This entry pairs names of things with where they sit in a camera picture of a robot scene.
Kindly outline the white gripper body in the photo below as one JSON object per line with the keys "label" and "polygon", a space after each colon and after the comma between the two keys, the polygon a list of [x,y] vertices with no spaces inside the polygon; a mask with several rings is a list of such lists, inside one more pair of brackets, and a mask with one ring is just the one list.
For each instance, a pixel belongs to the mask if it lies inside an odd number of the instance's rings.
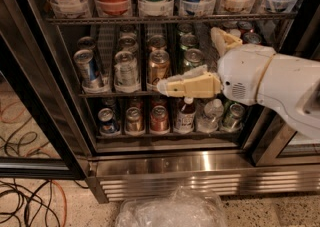
{"label": "white gripper body", "polygon": [[218,74],[226,98],[250,106],[256,103],[260,81],[276,51],[272,47],[244,44],[218,60]]}

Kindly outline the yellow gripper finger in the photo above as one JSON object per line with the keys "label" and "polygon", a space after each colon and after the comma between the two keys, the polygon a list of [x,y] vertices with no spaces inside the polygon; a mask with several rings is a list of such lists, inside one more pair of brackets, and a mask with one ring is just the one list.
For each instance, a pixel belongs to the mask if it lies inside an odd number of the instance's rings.
{"label": "yellow gripper finger", "polygon": [[217,49],[220,56],[223,56],[227,51],[238,47],[242,44],[242,40],[224,30],[213,27],[210,31],[211,40]]}
{"label": "yellow gripper finger", "polygon": [[184,74],[161,79],[158,91],[167,97],[212,98],[221,92],[217,73],[208,71],[206,65],[191,69]]}

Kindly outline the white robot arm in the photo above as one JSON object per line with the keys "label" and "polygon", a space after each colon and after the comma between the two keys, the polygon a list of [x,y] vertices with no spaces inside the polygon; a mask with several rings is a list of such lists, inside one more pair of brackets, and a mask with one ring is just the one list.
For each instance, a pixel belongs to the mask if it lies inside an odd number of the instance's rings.
{"label": "white robot arm", "polygon": [[320,62],[288,56],[268,46],[244,43],[220,28],[211,29],[220,58],[217,70],[205,65],[162,79],[168,97],[210,98],[218,93],[247,106],[259,104],[278,113],[294,130],[320,138]]}

